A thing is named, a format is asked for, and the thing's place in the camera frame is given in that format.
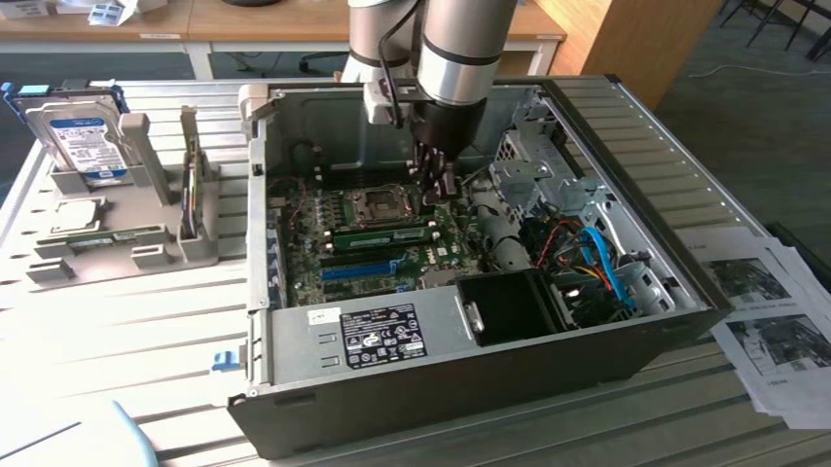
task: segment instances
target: hard drive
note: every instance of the hard drive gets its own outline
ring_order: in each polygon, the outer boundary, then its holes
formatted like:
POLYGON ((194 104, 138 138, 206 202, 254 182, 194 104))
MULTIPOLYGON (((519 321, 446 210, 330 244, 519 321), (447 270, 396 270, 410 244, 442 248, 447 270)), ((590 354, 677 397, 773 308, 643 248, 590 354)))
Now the hard drive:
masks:
POLYGON ((132 183, 127 168, 139 156, 119 130, 128 112, 118 86, 66 84, 62 88, 4 85, 6 100, 43 143, 56 171, 78 171, 90 187, 132 183))

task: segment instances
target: yellow wire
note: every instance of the yellow wire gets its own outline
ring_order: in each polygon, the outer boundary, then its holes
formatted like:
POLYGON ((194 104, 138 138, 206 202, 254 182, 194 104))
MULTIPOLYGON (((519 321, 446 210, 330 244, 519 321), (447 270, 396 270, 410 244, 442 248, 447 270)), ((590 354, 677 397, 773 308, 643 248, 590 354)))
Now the yellow wire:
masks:
POLYGON ((591 275, 593 277, 595 277, 597 279, 601 279, 601 276, 595 274, 595 272, 589 269, 589 268, 583 268, 582 266, 574 266, 575 269, 581 269, 583 272, 586 272, 589 275, 591 275))

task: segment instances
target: metal panel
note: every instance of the metal panel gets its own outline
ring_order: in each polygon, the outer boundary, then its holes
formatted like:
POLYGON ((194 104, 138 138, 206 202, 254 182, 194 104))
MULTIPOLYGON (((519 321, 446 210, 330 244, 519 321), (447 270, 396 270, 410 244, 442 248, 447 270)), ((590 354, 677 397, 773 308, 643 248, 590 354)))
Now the metal panel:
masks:
MULTIPOLYGON (((194 96, 200 102, 210 102, 208 105, 223 102, 224 107, 202 108, 198 119, 216 124, 208 126, 218 130, 216 134, 232 134, 231 129, 240 122, 230 97, 243 83, 136 82, 122 85, 130 103, 135 96, 142 97, 136 105, 146 98, 154 99, 146 100, 154 106, 170 109, 148 112, 154 123, 178 122, 182 97, 187 100, 194 96), (212 100, 212 94, 220 98, 212 100)), ((581 109, 595 129, 617 131, 609 133, 613 138, 627 134, 618 131, 621 129, 635 128, 639 135, 646 135, 647 129, 657 132, 653 139, 663 142, 661 150, 615 155, 650 198, 669 202, 671 210, 662 215, 673 227, 754 222, 618 85, 603 77, 558 79, 558 83, 566 93, 574 92, 571 95, 590 100, 594 97, 611 99, 610 92, 622 95, 627 105, 581 109), (703 197, 710 204, 690 206, 683 200, 670 202, 677 198, 666 196, 703 197)), ((171 126, 159 125, 155 131, 159 135, 178 136, 171 126)), ((176 164, 180 152, 164 153, 176 164)), ((216 149, 214 154, 223 162, 247 161, 244 145, 216 149)), ((19 177, 23 182, 44 173, 38 172, 46 164, 36 163, 36 158, 35 151, 28 159, 30 169, 19 177)), ((222 192, 230 196, 223 199, 235 199, 234 195, 244 193, 246 175, 246 163, 222 167, 222 180, 227 182, 222 192)), ((36 225, 43 213, 31 211, 38 209, 39 195, 48 196, 23 182, 19 193, 23 192, 24 198, 12 196, 3 211, 4 214, 11 212, 15 218, 11 226, 15 232, 32 223, 36 225)), ((232 201, 227 205, 239 209, 232 201)), ((224 245, 226 251, 244 254, 240 217, 244 219, 244 216, 223 217, 220 228, 232 235, 227 240, 236 241, 224 245)), ((22 237, 12 235, 4 242, 0 258, 12 256, 18 241, 22 237)), ((0 284, 7 284, 4 281, 12 280, 14 269, 2 268, 2 274, 0 284)), ((0 285, 0 301, 14 295, 15 287, 14 283, 0 285)), ((220 395, 234 393, 243 379, 242 372, 210 376, 208 367, 214 351, 240 343, 236 336, 240 326, 247 325, 244 318, 242 324, 231 324, 224 319, 244 313, 247 290, 246 261, 235 259, 222 261, 210 269, 150 275, 42 294, 40 298, 50 299, 52 306, 31 303, 0 313, 0 336, 6 338, 0 341, 0 361, 18 360, 10 357, 15 345, 32 345, 35 339, 42 341, 43 336, 60 335, 67 329, 74 331, 62 336, 63 347, 72 351, 72 359, 83 356, 88 359, 67 362, 64 358, 63 363, 50 366, 16 366, 14 369, 4 363, 0 379, 26 381, 28 391, 48 398, 71 397, 70 403, 119 400, 160 450, 164 464, 175 467, 471 465, 477 462, 586 467, 727 464, 767 467, 827 462, 831 435, 787 431, 779 418, 757 414, 718 346, 702 341, 667 352, 626 382, 390 435, 327 454, 312 452, 291 461, 270 464, 255 457, 254 448, 240 437, 224 410, 211 406, 220 395), (75 305, 82 299, 86 303, 75 305), (102 345, 80 345, 82 340, 96 336, 102 345), (51 380, 62 383, 31 384, 43 380, 44 372, 51 380)))

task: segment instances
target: motherboard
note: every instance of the motherboard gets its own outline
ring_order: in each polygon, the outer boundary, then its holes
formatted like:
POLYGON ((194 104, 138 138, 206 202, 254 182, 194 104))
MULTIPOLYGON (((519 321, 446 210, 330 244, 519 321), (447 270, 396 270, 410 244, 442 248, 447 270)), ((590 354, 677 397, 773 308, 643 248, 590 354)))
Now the motherboard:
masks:
POLYGON ((411 185, 310 185, 278 180, 272 193, 283 196, 270 199, 282 219, 288 306, 439 287, 482 273, 463 200, 424 208, 411 185))

